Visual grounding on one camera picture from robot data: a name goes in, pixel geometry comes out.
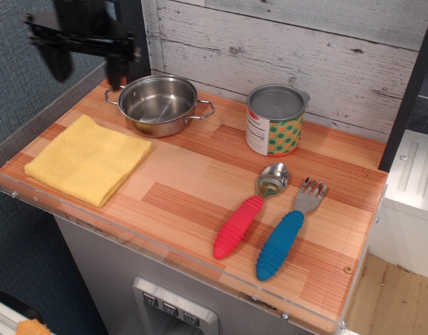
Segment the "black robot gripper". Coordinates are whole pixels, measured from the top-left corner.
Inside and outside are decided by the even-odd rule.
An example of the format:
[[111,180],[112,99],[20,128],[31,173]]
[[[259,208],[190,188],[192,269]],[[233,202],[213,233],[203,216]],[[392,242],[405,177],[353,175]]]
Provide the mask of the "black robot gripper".
[[104,1],[54,1],[50,11],[27,13],[24,23],[54,79],[64,83],[73,71],[71,53],[106,59],[106,73],[118,91],[130,61],[140,59],[135,36],[114,20]]

